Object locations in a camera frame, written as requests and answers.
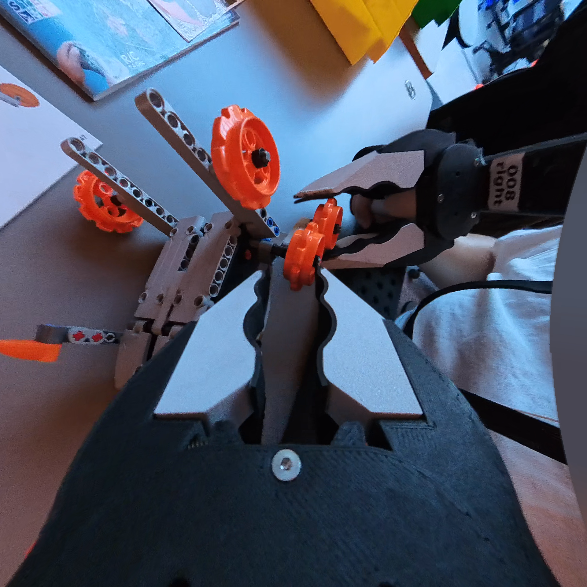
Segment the small orange toy gear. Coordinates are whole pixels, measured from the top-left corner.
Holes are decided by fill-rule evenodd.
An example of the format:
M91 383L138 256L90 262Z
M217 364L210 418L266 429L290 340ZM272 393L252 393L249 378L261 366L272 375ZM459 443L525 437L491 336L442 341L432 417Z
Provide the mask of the small orange toy gear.
M311 221L304 229L294 232L287 246L283 264L283 276L290 282L292 291L314 283L316 264L325 250L325 236L317 223Z
M324 237L324 248L330 251L336 245L341 232L343 209L335 198L328 199L316 209L313 222L318 226L318 232Z

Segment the person's white t-shirt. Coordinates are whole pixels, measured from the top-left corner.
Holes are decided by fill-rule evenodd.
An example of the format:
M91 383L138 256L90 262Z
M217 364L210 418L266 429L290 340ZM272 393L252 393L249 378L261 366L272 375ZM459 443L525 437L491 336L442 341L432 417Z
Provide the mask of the person's white t-shirt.
M485 281L552 281L562 225L497 238ZM551 296L511 289L446 293L415 319L413 341L460 389L559 427Z

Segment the grey toy brick model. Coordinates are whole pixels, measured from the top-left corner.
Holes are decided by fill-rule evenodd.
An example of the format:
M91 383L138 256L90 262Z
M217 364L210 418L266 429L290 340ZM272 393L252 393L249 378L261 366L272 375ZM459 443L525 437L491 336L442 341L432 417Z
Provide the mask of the grey toy brick model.
M144 221L167 238L138 298L133 322L117 345L117 390L183 326L227 293L224 282L232 267L243 264L242 258L250 259L240 253L242 246L249 249L250 241L280 234L267 211L279 184L280 162L263 121L237 105L223 108L212 127L209 153L159 91L149 88L135 102L227 210L210 219L178 218L81 138L62 142L63 152L84 168L73 196L85 219L118 234L130 233Z

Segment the blue magazine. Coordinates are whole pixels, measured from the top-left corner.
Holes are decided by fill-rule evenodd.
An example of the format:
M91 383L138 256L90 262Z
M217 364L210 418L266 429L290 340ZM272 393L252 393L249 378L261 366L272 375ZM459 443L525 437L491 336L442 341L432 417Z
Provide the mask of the blue magazine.
M1 1L1 16L93 101L238 23L188 43L148 1Z

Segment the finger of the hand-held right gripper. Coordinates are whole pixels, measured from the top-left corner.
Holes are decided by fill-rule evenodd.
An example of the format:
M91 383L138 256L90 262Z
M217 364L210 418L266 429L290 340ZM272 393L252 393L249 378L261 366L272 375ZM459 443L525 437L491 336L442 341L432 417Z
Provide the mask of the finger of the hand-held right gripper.
M300 202L322 200L352 190L363 193L388 184L406 190L415 187L423 171L424 150L373 151L314 180L293 197Z
M322 260L325 269L382 268L424 248L424 233L416 224L403 225L393 236L354 235L339 241L331 256Z

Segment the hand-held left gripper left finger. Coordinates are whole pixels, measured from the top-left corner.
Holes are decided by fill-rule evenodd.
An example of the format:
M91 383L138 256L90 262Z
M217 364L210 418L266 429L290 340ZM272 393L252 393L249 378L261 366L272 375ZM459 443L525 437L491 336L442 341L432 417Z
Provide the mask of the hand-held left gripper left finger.
M270 272L255 271L196 323L153 415L241 427L265 411L260 337Z

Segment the person's right hand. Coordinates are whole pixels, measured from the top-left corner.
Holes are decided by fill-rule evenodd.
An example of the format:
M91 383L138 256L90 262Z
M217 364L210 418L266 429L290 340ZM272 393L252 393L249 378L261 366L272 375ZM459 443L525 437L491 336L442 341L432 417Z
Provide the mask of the person's right hand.
M352 195L350 199L350 210L357 224L365 230L372 225L385 224L395 219L414 221L416 208L414 189L391 194L379 200L360 194Z

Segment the grey beam with red pins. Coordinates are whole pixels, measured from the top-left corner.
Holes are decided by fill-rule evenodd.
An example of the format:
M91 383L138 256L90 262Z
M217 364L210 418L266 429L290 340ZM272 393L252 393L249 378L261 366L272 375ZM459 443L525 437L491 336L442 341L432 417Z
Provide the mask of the grey beam with red pins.
M44 344L71 343L85 346L118 345L122 332L88 327L64 327L43 324L36 328L34 341Z

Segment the grey desk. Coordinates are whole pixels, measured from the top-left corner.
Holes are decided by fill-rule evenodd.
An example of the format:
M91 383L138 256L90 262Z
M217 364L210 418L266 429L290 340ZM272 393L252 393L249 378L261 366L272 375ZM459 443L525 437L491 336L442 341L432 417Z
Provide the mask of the grey desk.
M151 77L87 101L20 33L1 22L1 64L103 142L106 159L172 214L209 218L219 200L143 118L135 97L157 89L209 149L214 119L238 104L273 134L282 165L270 215L289 230L309 204L292 196L427 121L431 95L400 39L350 66L308 1L246 1L232 30ZM121 330L165 243L149 224L102 232L72 198L72 170L1 231L1 338L37 324ZM34 544L56 491L116 395L116 350L65 346L55 363L1 357L1 585Z

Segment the white instruction booklet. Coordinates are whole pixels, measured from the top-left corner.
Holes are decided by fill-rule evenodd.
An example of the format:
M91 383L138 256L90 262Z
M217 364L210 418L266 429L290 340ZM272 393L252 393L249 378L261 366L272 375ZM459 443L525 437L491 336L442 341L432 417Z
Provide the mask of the white instruction booklet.
M1 227L75 166L61 149L71 137L102 141L1 67Z

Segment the flat orange toy piece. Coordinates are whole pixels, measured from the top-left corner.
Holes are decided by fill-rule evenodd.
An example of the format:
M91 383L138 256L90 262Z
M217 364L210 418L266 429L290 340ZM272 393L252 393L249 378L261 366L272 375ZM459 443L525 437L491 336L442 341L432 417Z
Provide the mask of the flat orange toy piece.
M1 340L1 355L20 360L51 363L57 361L60 343L42 343L28 340Z

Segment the person's right forearm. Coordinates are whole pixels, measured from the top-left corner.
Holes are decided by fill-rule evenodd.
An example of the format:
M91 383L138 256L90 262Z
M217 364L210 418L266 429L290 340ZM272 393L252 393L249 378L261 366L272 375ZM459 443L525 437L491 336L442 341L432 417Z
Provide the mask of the person's right forearm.
M454 245L419 269L437 288L465 282L485 281L495 266L497 239L480 234L459 237Z

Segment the dark bulky object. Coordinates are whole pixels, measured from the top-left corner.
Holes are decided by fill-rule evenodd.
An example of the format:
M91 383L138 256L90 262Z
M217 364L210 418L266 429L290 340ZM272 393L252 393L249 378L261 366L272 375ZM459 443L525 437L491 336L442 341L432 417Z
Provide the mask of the dark bulky object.
M427 128L486 154L586 133L586 21L568 19L539 58L432 111Z

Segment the black perforated chair seat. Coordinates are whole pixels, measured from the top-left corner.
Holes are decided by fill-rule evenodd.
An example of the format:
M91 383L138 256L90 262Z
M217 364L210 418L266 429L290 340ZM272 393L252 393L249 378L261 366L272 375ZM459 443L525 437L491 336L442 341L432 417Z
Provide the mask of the black perforated chair seat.
M334 275L385 319L395 320L417 306L413 299L400 301L406 268L337 269Z

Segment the yellow storage bin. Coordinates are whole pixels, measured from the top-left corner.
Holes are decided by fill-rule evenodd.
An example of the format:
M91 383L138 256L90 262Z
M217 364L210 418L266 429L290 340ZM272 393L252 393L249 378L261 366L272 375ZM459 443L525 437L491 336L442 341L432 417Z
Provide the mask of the yellow storage bin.
M351 65L377 62L399 36L417 1L311 1Z

